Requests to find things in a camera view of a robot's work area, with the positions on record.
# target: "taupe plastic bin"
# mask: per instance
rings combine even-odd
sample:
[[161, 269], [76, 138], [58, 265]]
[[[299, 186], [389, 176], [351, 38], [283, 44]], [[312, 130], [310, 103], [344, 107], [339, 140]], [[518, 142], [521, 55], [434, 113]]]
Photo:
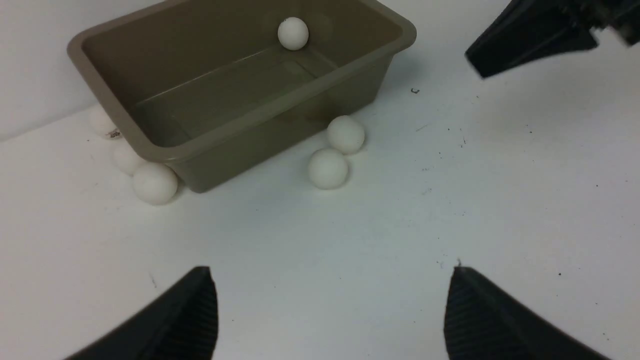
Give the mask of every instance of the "taupe plastic bin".
[[[292, 16], [299, 51], [278, 42]], [[415, 37], [375, 0], [167, 0], [68, 53], [133, 149], [204, 192], [372, 102]]]

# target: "white table surface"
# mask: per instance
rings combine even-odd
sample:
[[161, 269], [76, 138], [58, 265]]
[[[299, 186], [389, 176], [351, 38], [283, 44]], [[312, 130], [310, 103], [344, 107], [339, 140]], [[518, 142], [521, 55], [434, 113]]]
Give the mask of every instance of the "white table surface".
[[65, 357], [207, 265], [216, 359], [447, 359], [460, 258], [637, 359], [640, 48], [604, 33], [596, 51], [481, 81], [463, 52], [506, 1], [385, 2], [418, 41], [354, 115], [368, 140], [340, 190], [306, 178], [324, 133], [158, 208], [86, 112], [0, 144], [0, 358]]

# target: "white wall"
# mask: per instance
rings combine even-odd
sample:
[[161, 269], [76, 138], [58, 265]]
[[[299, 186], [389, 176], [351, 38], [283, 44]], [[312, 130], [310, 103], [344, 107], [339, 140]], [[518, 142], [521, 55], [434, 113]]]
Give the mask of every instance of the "white wall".
[[95, 98], [67, 57], [78, 32], [159, 0], [0, 0], [0, 141]]

